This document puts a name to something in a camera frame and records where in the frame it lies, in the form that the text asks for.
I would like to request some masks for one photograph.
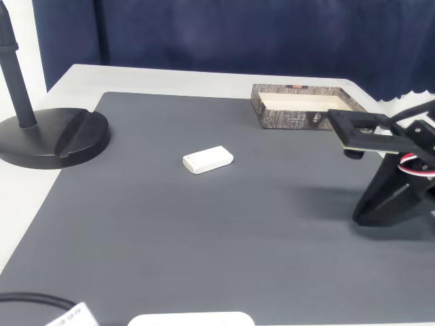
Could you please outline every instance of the white eraser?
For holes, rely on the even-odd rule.
[[[183,157],[183,164],[191,173],[198,175],[232,162],[234,156],[222,146],[199,151]]]

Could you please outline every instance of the dark blue backdrop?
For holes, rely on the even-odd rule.
[[[33,0],[51,88],[74,63],[347,78],[435,92],[434,0]]]

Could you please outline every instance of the white label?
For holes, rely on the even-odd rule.
[[[99,326],[87,305],[82,302],[46,326]]]

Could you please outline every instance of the open box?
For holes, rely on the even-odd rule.
[[[329,109],[366,112],[340,87],[254,84],[251,102],[266,129],[330,130]]]

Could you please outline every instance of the white rectangular object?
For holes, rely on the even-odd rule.
[[[142,314],[128,326],[255,326],[244,312],[197,312],[184,314]]]
[[[183,164],[191,173],[198,175],[228,165],[233,159],[229,151],[217,146],[184,156]]]

